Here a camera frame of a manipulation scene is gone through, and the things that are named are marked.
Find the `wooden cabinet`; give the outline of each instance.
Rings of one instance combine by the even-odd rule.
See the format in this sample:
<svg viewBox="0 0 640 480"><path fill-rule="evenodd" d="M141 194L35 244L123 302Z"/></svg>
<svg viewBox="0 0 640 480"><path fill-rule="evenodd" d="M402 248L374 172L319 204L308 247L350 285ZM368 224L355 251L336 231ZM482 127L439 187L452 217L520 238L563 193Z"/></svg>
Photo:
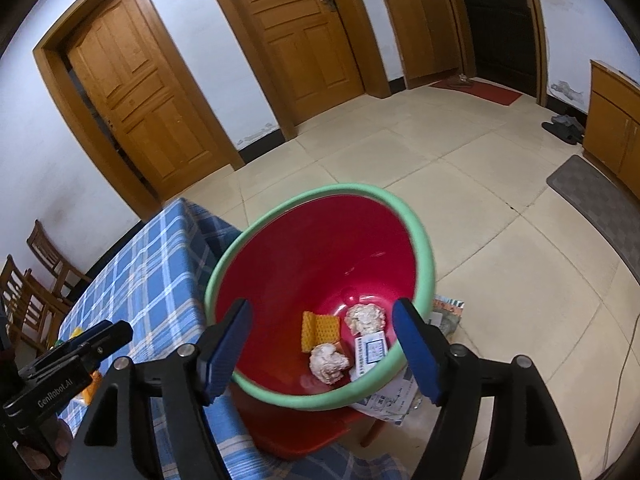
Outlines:
<svg viewBox="0 0 640 480"><path fill-rule="evenodd" d="M582 144L584 149L597 156L611 171L618 173L625 156L631 122L631 118L615 104L593 93L587 132Z"/></svg>
<svg viewBox="0 0 640 480"><path fill-rule="evenodd" d="M622 72L591 61L591 103L584 149L640 198L640 86Z"/></svg>
<svg viewBox="0 0 640 480"><path fill-rule="evenodd" d="M638 135L640 124L635 121L629 127L629 142L626 147L626 154L618 176L626 186L640 197L640 142Z"/></svg>

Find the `peeling paint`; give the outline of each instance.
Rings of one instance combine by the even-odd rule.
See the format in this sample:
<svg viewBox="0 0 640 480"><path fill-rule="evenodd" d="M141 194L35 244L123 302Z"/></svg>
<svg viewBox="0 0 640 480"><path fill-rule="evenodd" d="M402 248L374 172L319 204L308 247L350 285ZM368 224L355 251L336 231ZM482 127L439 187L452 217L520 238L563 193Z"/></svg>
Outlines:
<svg viewBox="0 0 640 480"><path fill-rule="evenodd" d="M557 83L553 83L551 85L551 89L569 98L571 101L580 103L581 105L584 104L584 92L576 92L569 86L567 81L558 81Z"/></svg>
<svg viewBox="0 0 640 480"><path fill-rule="evenodd" d="M249 144L254 142L254 140L261 139L262 137L270 134L273 130L276 130L277 128L278 128L278 126L276 124L267 123L256 134L244 137L239 142L235 142L236 148L238 150L241 149L241 148L244 148L245 146L248 146Z"/></svg>

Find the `sponge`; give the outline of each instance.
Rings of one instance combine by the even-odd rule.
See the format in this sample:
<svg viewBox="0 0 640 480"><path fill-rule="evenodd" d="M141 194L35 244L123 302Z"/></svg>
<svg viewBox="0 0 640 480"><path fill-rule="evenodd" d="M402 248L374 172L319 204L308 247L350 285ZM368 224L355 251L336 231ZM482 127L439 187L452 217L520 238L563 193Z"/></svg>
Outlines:
<svg viewBox="0 0 640 480"><path fill-rule="evenodd" d="M305 311L302 313L302 351L309 353L322 343L340 341L340 318Z"/></svg>

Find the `gray floor mat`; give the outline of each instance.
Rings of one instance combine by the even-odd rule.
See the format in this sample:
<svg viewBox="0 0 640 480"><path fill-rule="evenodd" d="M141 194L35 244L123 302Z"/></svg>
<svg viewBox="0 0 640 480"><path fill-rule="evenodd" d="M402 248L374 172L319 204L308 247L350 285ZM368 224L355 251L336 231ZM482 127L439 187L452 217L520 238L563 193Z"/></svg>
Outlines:
<svg viewBox="0 0 640 480"><path fill-rule="evenodd" d="M578 155L546 180L605 237L640 283L640 210Z"/></svg>

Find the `blue plaid tablecloth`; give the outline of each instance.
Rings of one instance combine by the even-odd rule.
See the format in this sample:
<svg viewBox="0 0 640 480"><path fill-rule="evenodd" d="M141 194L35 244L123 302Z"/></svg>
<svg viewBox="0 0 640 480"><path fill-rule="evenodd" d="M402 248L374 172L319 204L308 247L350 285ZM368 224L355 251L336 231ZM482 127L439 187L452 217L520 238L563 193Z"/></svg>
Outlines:
<svg viewBox="0 0 640 480"><path fill-rule="evenodd" d="M213 268L240 231L185 199L175 200L145 227L102 270L78 300L60 329L69 339L76 327L87 329L103 319L127 321L131 343L100 366L105 374L114 359L134 362L161 359L177 346L196 342L206 327L204 291ZM61 417L75 434L86 408L72 401ZM320 450L303 460L284 462L260 453L233 406L219 397L205 409L215 441L234 479L319 480L408 477L390 456L366 461L341 446ZM178 480L159 402L152 402L156 442L165 479Z"/></svg>

